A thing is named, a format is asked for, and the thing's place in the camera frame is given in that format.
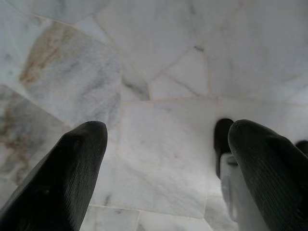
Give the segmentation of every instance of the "white marble tile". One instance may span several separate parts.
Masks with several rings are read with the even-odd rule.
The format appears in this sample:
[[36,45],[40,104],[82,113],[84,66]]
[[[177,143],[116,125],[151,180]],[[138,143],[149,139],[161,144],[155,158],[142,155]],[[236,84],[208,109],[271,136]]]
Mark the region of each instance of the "white marble tile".
[[122,87],[123,101],[145,101],[150,99],[148,83],[141,77],[128,57],[122,55]]
[[205,206],[205,220],[213,231],[238,231],[238,225],[232,221],[227,206],[221,196],[208,196]]
[[0,209],[8,201],[16,188],[16,184],[0,176]]
[[151,80],[236,6],[235,0],[114,0],[96,20]]
[[0,85],[0,117],[0,175],[16,184],[70,130],[3,85]]
[[20,15],[35,18],[35,16],[31,15],[31,0],[3,0],[3,2],[15,8]]
[[212,149],[213,154],[210,156],[211,159],[209,160],[210,167],[209,167],[208,178],[210,180],[210,188],[208,191],[208,195],[222,196],[220,179],[216,175],[216,156],[215,156],[214,146],[212,145],[210,148]]
[[142,212],[137,231],[211,231],[203,219]]
[[114,196],[117,145],[108,140],[107,149],[97,177],[90,205],[111,205]]
[[109,42],[108,36],[93,19],[92,15],[82,19],[74,27],[103,44]]
[[248,97],[280,103],[308,103],[308,76],[304,74],[274,86],[261,88],[248,94]]
[[16,84],[18,76],[36,37],[49,24],[0,1],[0,82],[14,85],[24,96],[25,90]]
[[34,43],[19,83],[31,101],[74,127],[119,119],[120,61],[114,48],[54,23]]
[[216,28],[205,45],[213,92],[243,96],[306,73],[303,9],[302,0],[258,1]]
[[80,231],[135,231],[138,211],[89,206]]
[[153,99],[205,96],[206,78],[204,54],[193,48],[151,82]]
[[243,95],[262,83],[255,78],[251,47],[243,10],[206,38],[205,53],[214,94]]
[[125,105],[114,206],[202,218],[215,109],[207,100]]
[[81,19],[99,12],[109,2],[110,0],[32,0],[31,12],[67,24],[75,24]]
[[260,123],[292,142],[308,139],[308,107],[266,103],[256,100],[226,99],[219,100],[219,117],[249,119]]

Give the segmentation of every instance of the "brown stain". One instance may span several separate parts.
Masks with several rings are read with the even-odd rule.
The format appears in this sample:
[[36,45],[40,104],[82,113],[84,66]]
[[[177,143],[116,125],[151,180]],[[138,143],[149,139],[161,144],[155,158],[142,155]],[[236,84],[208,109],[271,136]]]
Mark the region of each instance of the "brown stain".
[[19,77],[21,83],[28,85],[38,81],[47,66],[70,55],[65,48],[75,34],[76,30],[60,23],[53,23],[46,29],[32,46]]
[[20,184],[23,179],[23,173],[29,170],[28,158],[25,154],[30,136],[29,134],[23,134],[13,139],[11,138],[10,134],[14,132],[15,127],[11,103],[6,107],[3,121],[4,126],[0,129],[0,143],[3,143],[3,145],[12,152],[0,167],[0,172],[11,171],[14,169],[15,165],[21,163],[22,167],[18,168],[14,175],[14,179],[12,179],[16,184]]

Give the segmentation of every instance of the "marble floor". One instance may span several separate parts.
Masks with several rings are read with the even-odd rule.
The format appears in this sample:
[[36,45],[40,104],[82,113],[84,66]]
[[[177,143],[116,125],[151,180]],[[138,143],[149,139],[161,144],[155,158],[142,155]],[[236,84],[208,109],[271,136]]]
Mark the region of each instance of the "marble floor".
[[82,231],[237,231],[218,118],[308,139],[305,0],[0,0],[0,207],[63,133],[107,124]]

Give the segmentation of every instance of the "marble tile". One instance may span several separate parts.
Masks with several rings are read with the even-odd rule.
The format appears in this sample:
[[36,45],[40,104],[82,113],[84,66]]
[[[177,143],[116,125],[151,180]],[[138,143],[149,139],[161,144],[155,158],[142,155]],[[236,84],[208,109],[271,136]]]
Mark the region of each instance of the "marble tile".
[[109,42],[106,33],[100,28],[93,16],[88,16],[74,25],[74,28],[82,31],[86,35],[92,36],[97,41],[105,44]]
[[135,231],[138,211],[89,206],[80,231]]
[[193,48],[151,82],[153,99],[205,96],[206,77],[204,54]]
[[216,28],[205,45],[213,92],[243,96],[306,73],[306,8],[303,0],[258,1]]
[[203,219],[142,212],[137,231],[212,231]]
[[229,217],[227,206],[221,196],[209,196],[205,206],[205,220],[213,231],[238,231],[238,224]]
[[220,179],[216,176],[216,157],[215,157],[214,146],[212,145],[210,148],[212,149],[213,154],[210,156],[209,160],[210,167],[209,167],[208,178],[210,181],[210,188],[208,191],[208,195],[222,196]]
[[114,206],[202,218],[215,110],[208,100],[125,105]]
[[96,20],[151,80],[236,7],[236,0],[114,0]]
[[69,127],[0,86],[0,175],[17,185]]
[[34,43],[19,76],[30,99],[74,127],[119,119],[120,62],[114,48],[54,23]]
[[308,139],[308,107],[256,100],[219,99],[219,117],[249,119],[260,123],[292,142]]
[[304,74],[274,86],[261,88],[248,94],[248,97],[280,103],[308,103],[308,76]]
[[16,82],[36,37],[49,24],[49,20],[23,14],[0,1],[0,83],[11,85],[26,96]]
[[31,15],[31,0],[4,0],[4,2],[15,8],[20,15],[32,19],[36,18]]
[[120,134],[120,124],[113,129],[108,129],[108,140],[112,142],[118,142]]
[[46,18],[75,24],[81,19],[99,12],[108,6],[109,2],[110,0],[33,0],[31,11]]
[[123,101],[150,100],[148,83],[124,55],[122,55],[121,99]]
[[16,184],[14,184],[12,181],[0,177],[0,209],[8,201],[16,188]]
[[107,149],[101,164],[90,205],[112,204],[115,188],[115,172],[117,165],[117,145],[108,140]]

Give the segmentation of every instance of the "textured surface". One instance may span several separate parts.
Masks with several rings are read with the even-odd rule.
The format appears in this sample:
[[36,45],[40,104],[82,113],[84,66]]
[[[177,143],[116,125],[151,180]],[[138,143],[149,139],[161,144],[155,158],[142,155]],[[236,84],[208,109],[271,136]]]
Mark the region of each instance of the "textured surface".
[[137,231],[211,231],[204,220],[169,215],[142,213]]
[[[307,156],[285,137],[249,120],[232,125],[229,143],[269,229],[306,230]],[[245,210],[238,213],[246,220]]]
[[[218,219],[226,211],[212,129],[222,117],[246,118],[292,142],[308,139],[307,8],[305,0],[0,0],[0,83],[36,108],[19,105],[16,118],[107,124],[93,207],[149,210],[168,221],[164,230],[187,230],[181,216],[199,223],[206,213],[213,230],[232,230]],[[38,132],[58,129],[29,121]]]
[[99,121],[65,133],[0,210],[0,229],[78,231],[106,146],[107,128]]
[[117,55],[71,27],[54,23],[37,38],[19,80],[37,104],[71,126],[118,123]]
[[214,123],[205,100],[125,106],[114,204],[201,218]]
[[90,206],[80,231],[135,231],[138,211]]
[[67,24],[74,24],[90,14],[99,12],[110,0],[34,0],[32,13]]
[[1,193],[0,193],[0,209],[4,206],[4,204],[8,201],[11,194],[16,189],[16,184],[14,184],[12,181],[5,179],[4,177],[0,177],[0,187],[1,187]]
[[69,127],[2,85],[0,106],[0,174],[20,184]]

